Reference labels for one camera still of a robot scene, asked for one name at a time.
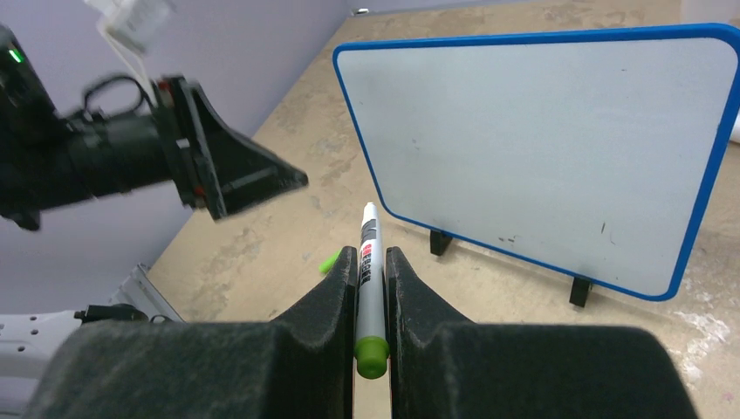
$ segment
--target tabletop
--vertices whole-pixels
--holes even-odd
[[[319,264],[358,246],[362,209],[378,201],[332,67],[343,42],[674,24],[680,0],[556,0],[349,18],[263,124],[255,141],[310,178],[307,189],[214,223],[195,213],[149,278],[187,321],[268,320],[321,279]],[[638,326],[670,352],[702,417],[740,416],[740,147],[730,144],[678,295],[650,303],[594,288],[568,303],[571,280],[453,242],[440,258],[428,231],[381,213],[383,241],[474,321]],[[355,381],[355,415],[389,417],[386,379]]]

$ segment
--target white marker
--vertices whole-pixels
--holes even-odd
[[[357,372],[373,380],[386,373],[390,354],[386,340],[383,243],[380,239],[378,209],[373,203],[367,203],[365,206],[360,242],[354,357],[357,359]]]

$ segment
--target blue whiteboard frame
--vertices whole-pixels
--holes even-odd
[[[727,149],[728,142],[730,141],[730,133],[732,127],[735,124],[737,117],[738,108],[740,108],[740,30],[727,24],[683,24],[683,25],[670,25],[670,26],[652,26],[642,28],[619,28],[619,29],[606,29],[606,30],[592,30],[592,31],[561,31],[561,32],[541,32],[541,33],[522,33],[512,35],[484,35],[474,37],[461,37],[461,38],[429,38],[429,39],[402,39],[402,40],[389,40],[389,41],[367,41],[367,42],[352,42],[341,44],[334,49],[333,63],[334,71],[337,73],[339,79],[339,85],[341,86],[342,93],[344,94],[347,108],[352,116],[352,122],[354,129],[357,132],[357,136],[360,139],[360,145],[362,146],[362,153],[365,155],[367,166],[370,168],[370,175],[373,177],[373,183],[375,189],[378,191],[378,197],[380,198],[380,204],[383,208],[395,218],[402,221],[416,224],[425,229],[439,230],[444,234],[464,240],[468,243],[472,243],[481,246],[486,249],[498,251],[508,256],[524,260],[526,262],[543,266],[544,268],[551,269],[560,273],[564,273],[569,276],[578,276],[580,274],[569,271],[567,269],[559,268],[557,266],[547,264],[536,259],[528,258],[526,256],[519,255],[512,251],[498,248],[491,244],[485,244],[476,240],[457,235],[451,231],[441,230],[433,225],[427,225],[410,218],[399,216],[395,214],[391,209],[388,208],[385,201],[383,200],[383,194],[378,185],[378,180],[375,177],[375,171],[373,164],[370,162],[370,157],[367,154],[365,142],[362,139],[362,133],[360,127],[357,125],[357,119],[354,116],[352,108],[352,101],[350,101],[347,95],[345,84],[342,79],[341,71],[337,63],[337,58],[340,53],[344,51],[357,51],[357,50],[384,50],[384,49],[399,49],[399,48],[435,48],[441,46],[481,46],[481,45],[530,45],[530,44],[562,44],[562,43],[585,43],[585,42],[613,42],[613,41],[637,41],[637,40],[656,40],[656,39],[684,39],[684,38],[715,38],[723,41],[727,45],[731,46],[735,50],[735,54],[738,55],[738,67],[735,72],[735,78],[732,81],[732,87],[730,88],[727,103],[724,107],[722,119],[719,127],[717,128],[717,134],[715,137],[714,145],[712,146],[707,161],[707,168],[704,171],[702,182],[699,187],[699,192],[696,195],[694,202],[694,208],[689,218],[689,223],[686,229],[686,235],[683,238],[681,249],[679,250],[678,258],[674,268],[673,275],[671,277],[670,285],[668,290],[662,295],[644,295],[638,292],[621,288],[614,284],[600,281],[596,278],[591,279],[594,284],[610,288],[618,292],[623,292],[627,295],[637,297],[639,299],[645,299],[648,301],[665,301],[672,299],[678,292],[683,273],[686,270],[686,265],[689,262],[689,256],[691,255],[691,249],[694,246],[696,240],[696,234],[699,232],[699,226],[702,223],[704,212],[707,209],[707,203],[709,202],[709,196],[711,195],[712,188],[719,172],[720,164],[724,157],[725,150]]]

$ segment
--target green light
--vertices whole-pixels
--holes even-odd
[[[10,56],[13,57],[13,59],[16,60],[17,63],[23,62],[23,57],[21,56],[21,53],[18,52],[18,50],[9,50]]]

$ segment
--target green object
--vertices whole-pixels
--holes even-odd
[[[17,63],[20,64],[23,62],[23,56],[18,50],[9,50],[8,52],[10,53],[10,56],[16,60]]]
[[[337,262],[337,258],[339,257],[339,254],[341,252],[342,250],[339,249],[336,253],[325,260],[324,263],[319,266],[319,272],[326,275],[326,273],[329,272],[329,270],[332,269],[332,266],[334,266],[334,264]]]
[[[354,344],[357,372],[368,380],[381,378],[388,369],[390,347],[385,339],[366,336]]]

